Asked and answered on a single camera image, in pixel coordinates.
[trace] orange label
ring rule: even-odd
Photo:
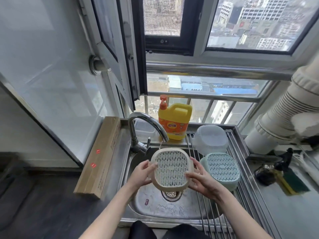
[[[167,133],[181,136],[186,134],[188,123],[172,122],[161,118],[159,118],[159,123]]]

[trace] faucet spout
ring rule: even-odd
[[[151,124],[158,131],[158,133],[162,137],[163,142],[167,142],[169,140],[166,131],[157,120],[155,120],[153,117],[143,112],[133,112],[130,114],[128,119],[129,130],[131,134],[131,149],[133,152],[141,151],[143,153],[146,153],[147,151],[147,146],[144,143],[139,142],[136,136],[135,127],[134,127],[135,118],[142,119],[148,122],[149,124]]]

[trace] sink drain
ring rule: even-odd
[[[181,192],[179,192],[179,191],[174,191],[174,192],[162,191],[162,196],[164,197],[164,199],[171,201],[171,202],[178,201],[181,197]]]

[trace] yellow jug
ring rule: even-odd
[[[169,139],[182,140],[186,136],[187,126],[192,115],[192,106],[175,103],[167,107],[167,96],[160,96],[159,122],[167,132]]]

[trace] flexible duct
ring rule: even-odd
[[[285,94],[255,121],[255,128],[245,138],[249,150],[267,154],[277,144],[287,144],[296,137],[291,118],[299,113],[319,111],[319,55],[292,76]]]

